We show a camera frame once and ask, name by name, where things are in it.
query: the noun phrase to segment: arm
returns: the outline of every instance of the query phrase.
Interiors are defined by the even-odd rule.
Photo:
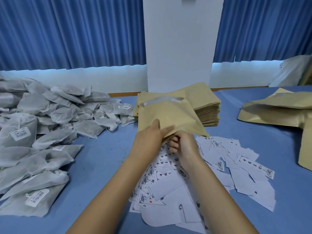
[[[123,209],[142,174],[174,127],[159,129],[159,120],[135,136],[131,152],[111,180],[88,204],[66,234],[114,233]]]
[[[178,131],[175,134],[177,136],[172,137],[170,141],[170,150],[178,153],[181,165],[189,173],[211,232],[213,234],[258,234],[258,231],[201,158],[193,135],[184,131]]]

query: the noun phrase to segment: hand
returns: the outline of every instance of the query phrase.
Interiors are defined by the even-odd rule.
[[[159,120],[155,119],[151,126],[136,134],[129,156],[150,164],[160,151],[162,139],[173,129],[174,126],[160,129]]]
[[[192,134],[179,130],[170,138],[170,151],[177,153],[182,167],[189,172],[193,162],[203,161]]]

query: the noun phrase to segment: tea bag label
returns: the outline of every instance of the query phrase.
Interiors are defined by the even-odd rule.
[[[32,194],[31,197],[28,198],[28,200],[25,201],[25,205],[28,205],[30,207],[37,207],[38,203],[49,193],[50,190],[45,188],[42,190],[38,190],[35,193]]]
[[[10,135],[13,137],[15,141],[19,141],[23,138],[29,137],[31,133],[27,127],[24,127],[18,130],[11,131]]]
[[[124,106],[122,106],[122,108],[121,109],[130,109],[132,106],[131,105],[124,105]]]
[[[64,149],[65,146],[66,146],[66,145],[55,146],[55,147],[53,147],[52,150],[54,150],[54,151],[62,151],[62,150]]]
[[[26,184],[27,182],[33,180],[33,178],[35,178],[35,177],[38,176],[38,175],[39,175],[39,174],[34,175],[34,176],[32,176],[32,177],[29,177],[29,178],[27,178],[27,179],[25,179],[25,180],[22,180],[22,182],[23,182],[24,184]]]

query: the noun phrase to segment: forearm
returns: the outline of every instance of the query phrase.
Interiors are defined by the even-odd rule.
[[[258,233],[205,161],[194,158],[189,175],[212,233]]]
[[[80,214],[67,234],[114,233],[130,194],[147,166],[147,162],[135,161],[129,155],[111,180]]]

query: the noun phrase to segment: blue tablecloth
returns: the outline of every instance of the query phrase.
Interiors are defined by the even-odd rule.
[[[312,86],[285,88],[294,92],[312,91]],[[270,180],[275,189],[274,212],[236,190],[230,191],[261,234],[311,233],[312,172],[297,163],[302,130],[237,120],[246,101],[263,99],[275,90],[277,88],[215,92],[221,100],[220,123],[217,127],[206,127],[206,130],[212,136],[238,139],[242,147],[260,154],[259,163],[275,171],[274,180]],[[123,97],[122,100],[134,105],[136,97]],[[114,132],[104,131],[98,139],[80,136],[74,144],[83,144],[84,147],[75,161],[64,168],[69,173],[70,181],[49,213],[43,218],[0,216],[0,233],[64,234],[126,159],[136,132],[137,124],[131,124],[119,126]],[[117,233],[176,232],[195,233],[174,225],[153,228],[143,222],[140,214],[128,212],[125,212],[117,230]]]

